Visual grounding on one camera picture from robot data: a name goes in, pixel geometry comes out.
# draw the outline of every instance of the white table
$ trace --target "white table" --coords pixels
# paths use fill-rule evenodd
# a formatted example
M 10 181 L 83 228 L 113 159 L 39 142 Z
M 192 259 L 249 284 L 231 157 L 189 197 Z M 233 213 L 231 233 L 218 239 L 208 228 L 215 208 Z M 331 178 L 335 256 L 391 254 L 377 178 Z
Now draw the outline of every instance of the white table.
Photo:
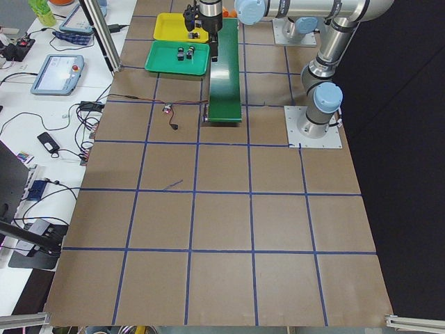
M 136 0 L 108 0 L 107 24 L 130 24 L 135 5 Z M 50 6 L 54 13 L 67 15 L 75 6 L 75 3 L 69 6 L 59 7 L 51 4 Z M 43 25 L 35 20 L 28 32 L 37 31 L 41 28 L 43 28 Z M 121 32 L 112 35 L 119 54 L 122 51 L 127 31 L 127 28 L 123 28 Z M 0 113 L 0 127 L 4 122 L 24 111 L 41 115 L 45 125 L 50 129 L 63 127 L 67 124 L 67 113 L 70 106 L 79 103 L 81 100 L 95 101 L 104 89 L 111 84 L 113 78 L 108 71 L 97 41 L 95 41 L 93 47 L 86 49 L 57 52 L 49 45 L 49 41 L 53 38 L 51 32 L 51 30 L 47 30 L 34 33 L 31 37 L 35 38 L 35 44 L 25 60 L 21 63 L 15 63 L 7 70 L 0 71 L 0 80 L 16 72 L 39 72 L 48 54 L 81 54 L 85 58 L 86 66 L 77 87 L 71 95 L 66 97 L 37 96 L 29 92 L 35 77 L 10 78 L 0 86 L 0 105 L 3 106 L 3 111 Z M 54 45 L 57 48 L 77 47 L 60 40 L 55 40 Z M 74 142 L 74 133 L 78 126 L 79 121 L 76 118 L 75 108 L 73 108 L 70 126 L 64 130 L 50 132 L 50 134 L 62 148 L 78 152 L 79 150 Z M 0 140 L 16 154 L 19 151 L 32 154 L 34 156 L 32 163 L 41 166 L 40 178 L 48 177 L 51 180 L 60 180 L 60 182 L 70 187 L 80 186 L 85 168 L 79 165 L 77 157 L 68 152 L 61 152 L 59 159 L 52 159 L 36 138 L 38 134 L 45 131 L 38 117 L 23 115 L 6 126 L 3 134 L 0 135 Z M 45 193 L 52 193 L 59 189 L 59 186 L 49 184 Z M 74 204 L 75 200 L 72 194 L 69 191 L 63 191 L 36 205 L 30 211 L 30 214 L 32 216 L 55 216 L 70 222 Z M 21 207 L 18 216 L 21 216 L 20 214 L 23 214 L 29 205 L 29 203 L 26 203 Z M 14 246 L 15 240 L 6 238 L 5 245 Z M 11 253 L 11 250 L 6 249 L 0 251 L 0 316 L 11 315 L 31 274 L 31 269 L 8 268 Z

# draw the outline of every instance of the green conveyor belt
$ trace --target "green conveyor belt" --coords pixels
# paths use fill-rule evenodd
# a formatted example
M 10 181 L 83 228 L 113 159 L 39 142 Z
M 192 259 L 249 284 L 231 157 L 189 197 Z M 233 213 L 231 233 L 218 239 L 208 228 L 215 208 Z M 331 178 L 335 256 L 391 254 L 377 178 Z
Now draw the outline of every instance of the green conveyor belt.
M 218 61 L 210 66 L 209 122 L 240 122 L 238 20 L 224 19 L 218 33 Z

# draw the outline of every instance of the grid of blue tape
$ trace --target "grid of blue tape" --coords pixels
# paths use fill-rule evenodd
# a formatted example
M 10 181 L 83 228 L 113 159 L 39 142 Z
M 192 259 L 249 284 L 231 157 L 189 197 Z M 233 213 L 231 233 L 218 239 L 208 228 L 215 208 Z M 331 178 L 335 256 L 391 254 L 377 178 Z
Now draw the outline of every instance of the grid of blue tape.
M 172 10 L 173 1 L 170 2 L 170 12 Z M 155 15 L 134 15 L 134 17 L 156 17 Z M 245 40 L 245 28 L 242 26 L 242 34 L 243 34 L 243 40 Z M 126 39 L 126 40 L 137 40 L 137 41 L 147 41 L 144 39 Z M 265 44 L 257 44 L 257 43 L 246 43 L 246 42 L 240 42 L 240 45 L 243 46 L 243 62 L 244 62 L 244 68 L 246 69 L 246 57 L 245 57 L 245 47 L 246 45 L 265 45 Z M 113 322 L 114 325 L 118 316 L 118 310 L 119 310 L 119 301 L 120 301 L 120 294 L 122 290 L 122 284 L 124 280 L 124 272 L 125 272 L 125 266 L 127 262 L 127 255 L 128 252 L 164 252 L 164 253 L 188 253 L 188 259 L 187 259 L 187 279 L 186 279 L 186 302 L 185 302 L 185 310 L 184 310 L 184 325 L 188 324 L 188 300 L 189 300 L 189 294 L 190 294 L 190 280 L 191 280 L 191 266 L 192 266 L 192 254 L 193 253 L 236 253 L 236 254 L 251 254 L 252 256 L 252 286 L 253 286 L 253 306 L 254 306 L 254 321 L 255 326 L 259 325 L 259 315 L 258 315 L 258 301 L 257 301 L 257 282 L 256 282 L 256 268 L 255 268 L 255 255 L 256 254 L 301 254 L 301 255 L 313 255 L 315 266 L 316 266 L 316 275 L 318 280 L 318 288 L 320 293 L 320 300 L 323 310 L 323 318 L 325 322 L 325 326 L 327 326 L 328 318 L 326 314 L 326 307 L 325 307 L 325 301 L 324 301 L 324 295 L 323 295 L 323 286 L 321 283 L 321 274 L 320 269 L 318 265 L 318 255 L 375 255 L 375 252 L 367 252 L 367 251 L 319 251 L 316 250 L 316 242 L 314 238 L 314 230 L 312 227 L 312 217 L 311 217 L 311 210 L 309 206 L 309 198 L 311 196 L 361 196 L 360 193 L 310 193 L 307 189 L 306 184 L 306 175 L 305 175 L 305 167 L 304 167 L 304 160 L 303 160 L 303 154 L 302 154 L 302 148 L 298 148 L 298 155 L 300 157 L 300 163 L 301 163 L 301 173 L 302 173 L 302 180 L 303 180 L 303 186 L 304 186 L 304 192 L 303 193 L 271 193 L 271 192 L 255 192 L 252 190 L 252 168 L 250 163 L 250 148 L 254 146 L 259 147 L 287 147 L 287 145 L 267 145 L 267 144 L 252 144 L 250 142 L 250 119 L 249 119 L 249 108 L 253 106 L 257 106 L 254 104 L 249 104 L 248 102 L 248 74 L 249 73 L 256 73 L 256 74 L 282 74 L 286 75 L 289 80 L 289 92 L 292 97 L 292 83 L 291 83 L 291 75 L 299 75 L 299 73 L 290 73 L 289 71 L 289 60 L 287 55 L 286 47 L 284 47 L 284 54 L 286 59 L 286 67 L 288 72 L 287 73 L 281 73 L 281 72 L 251 72 L 251 71 L 240 71 L 241 74 L 244 75 L 244 82 L 245 82 L 245 104 L 243 106 L 245 107 L 245 114 L 246 114 L 246 122 L 247 122 L 247 143 L 201 143 L 200 142 L 200 116 L 198 117 L 198 130 L 197 130 L 197 137 L 196 142 L 192 143 L 175 143 L 175 142 L 163 142 L 163 141 L 149 141 L 149 129 L 152 122 L 152 116 L 153 116 L 153 110 L 154 106 L 158 104 L 159 102 L 146 102 L 146 101 L 124 101 L 124 100 L 109 100 L 108 102 L 111 103 L 145 103 L 145 104 L 151 104 L 151 110 L 149 115 L 149 122 L 147 126 L 147 131 L 145 135 L 144 141 L 113 141 L 113 140 L 96 140 L 97 142 L 112 142 L 112 143 L 142 143 L 144 144 L 144 150 L 142 159 L 140 162 L 140 170 L 138 175 L 138 182 L 137 187 L 135 189 L 102 189 L 102 188 L 82 188 L 82 191 L 131 191 L 134 192 L 134 202 L 133 207 L 131 211 L 131 218 L 130 218 L 130 224 L 127 231 L 127 240 L 125 247 L 63 247 L 65 251 L 120 251 L 124 253 L 123 261 L 122 261 L 122 268 L 120 272 L 120 280 L 118 285 L 118 290 L 116 292 L 116 299 L 115 299 L 115 307 L 114 307 L 114 313 L 113 313 Z M 133 67 L 133 66 L 127 66 L 132 67 L 136 69 L 143 69 L 143 67 Z M 153 99 L 156 99 L 156 93 L 157 88 L 159 84 L 159 75 L 156 78 L 156 86 L 154 89 Z M 202 91 L 203 91 L 203 82 L 201 81 L 201 90 L 200 90 L 200 100 L 202 100 Z M 182 191 L 182 190 L 160 190 L 160 189 L 141 189 L 140 188 L 140 181 L 143 174 L 143 166 L 145 163 L 145 155 L 146 155 L 146 149 L 149 144 L 164 144 L 164 145 L 195 145 L 195 170 L 194 170 L 194 176 L 193 176 L 193 190 L 190 191 Z M 198 171 L 198 157 L 199 157 L 199 151 L 201 145 L 239 145 L 239 146 L 245 146 L 248 149 L 248 178 L 249 178 L 249 191 L 198 191 L 196 189 L 197 184 L 197 171 Z M 163 192 L 163 193 L 191 193 L 193 196 L 192 199 L 192 210 L 191 210 L 191 224 L 190 224 L 190 234 L 189 234 L 189 243 L 188 248 L 132 248 L 129 247 L 130 242 L 130 236 L 131 236 L 131 229 L 133 226 L 134 221 L 134 215 L 136 211 L 136 204 L 138 201 L 138 194 L 140 192 Z M 250 197 L 250 234 L 251 234 L 251 249 L 250 250 L 214 250 L 214 249 L 194 249 L 192 247 L 193 245 L 193 224 L 194 224 L 194 216 L 195 216 L 195 199 L 197 193 L 216 193 L 216 194 L 244 194 L 249 195 Z M 312 242 L 312 250 L 256 250 L 254 246 L 254 219 L 253 219 L 253 206 L 252 206 L 252 197 L 253 196 L 269 196 L 269 195 L 281 195 L 281 196 L 304 196 L 306 207 L 307 207 L 307 215 L 308 215 L 308 221 L 309 221 L 309 229 L 311 234 L 311 242 Z

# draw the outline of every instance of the yellow tray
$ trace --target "yellow tray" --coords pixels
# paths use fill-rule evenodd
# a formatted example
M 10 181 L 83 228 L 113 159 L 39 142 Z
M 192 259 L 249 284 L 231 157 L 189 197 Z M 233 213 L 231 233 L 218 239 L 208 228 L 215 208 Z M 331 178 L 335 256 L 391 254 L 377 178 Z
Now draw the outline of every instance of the yellow tray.
M 177 42 L 206 43 L 209 34 L 203 28 L 196 28 L 194 33 L 200 33 L 199 38 L 188 38 L 184 17 L 180 13 L 161 13 L 156 19 L 153 37 L 155 40 L 172 40 Z

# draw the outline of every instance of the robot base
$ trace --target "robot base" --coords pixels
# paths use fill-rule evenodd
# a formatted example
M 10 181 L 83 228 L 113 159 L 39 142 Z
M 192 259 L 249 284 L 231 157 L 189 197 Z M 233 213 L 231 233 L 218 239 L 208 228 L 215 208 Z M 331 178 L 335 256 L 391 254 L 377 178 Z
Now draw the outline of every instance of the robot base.
M 317 41 L 315 39 L 314 33 L 308 33 L 304 36 L 302 40 L 292 40 L 288 39 L 283 35 L 283 27 L 287 24 L 288 19 L 284 17 L 282 19 L 273 19 L 273 35 L 275 36 L 276 45 L 289 45 L 295 47 L 316 47 Z
M 297 128 L 297 119 L 306 112 L 306 106 L 285 106 L 284 115 L 286 116 L 287 140 L 290 148 L 342 148 L 339 129 L 330 127 L 327 134 L 320 139 L 312 139 L 304 136 Z M 331 123 L 335 123 L 335 117 L 332 116 Z

